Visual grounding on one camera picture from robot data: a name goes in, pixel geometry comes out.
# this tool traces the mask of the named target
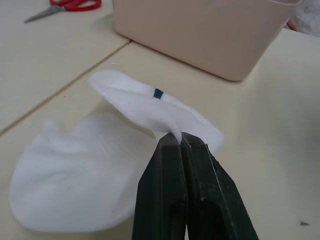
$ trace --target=table surface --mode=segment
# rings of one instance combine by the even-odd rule
[[[277,107],[282,92],[289,94],[292,83],[304,80],[312,86],[319,80],[319,53],[318,38],[284,29],[243,82],[225,81],[134,42],[91,72],[120,70],[180,99],[222,130],[225,144],[216,158],[235,181],[260,239],[317,240],[319,190],[314,180],[318,181],[315,169],[319,165],[301,159],[303,152],[296,154],[288,147],[282,132],[286,121],[277,118],[283,109]],[[89,75],[0,135],[1,239],[131,239],[132,218],[102,232],[47,234],[24,229],[9,209],[8,188],[15,165],[24,146],[41,132],[42,123],[58,119],[70,130],[108,105],[89,87]],[[306,219],[310,225],[300,226]]]
[[[112,0],[24,23],[49,6],[0,1],[0,132],[128,42],[114,32]]]

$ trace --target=white fabric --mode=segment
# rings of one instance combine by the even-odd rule
[[[166,94],[154,98],[153,87],[121,72],[95,73],[90,83],[133,123],[157,131],[157,139],[172,132],[181,141],[187,132],[213,154],[223,142],[222,133],[194,109]],[[138,182],[157,145],[134,126],[112,113],[89,116],[72,133],[51,122],[14,171],[14,216],[41,232],[98,231],[132,216]]]
[[[134,213],[138,181],[156,145],[111,114],[92,115],[72,133],[51,123],[16,166],[11,210],[40,232],[113,227]]]
[[[140,127],[172,133],[179,143],[181,132],[187,132],[208,144],[212,154],[224,141],[223,134],[193,108],[165,93],[161,99],[154,98],[154,87],[122,72],[97,72],[89,82],[109,103]]]
[[[304,0],[296,7],[293,20],[298,32],[320,37],[320,0]]]

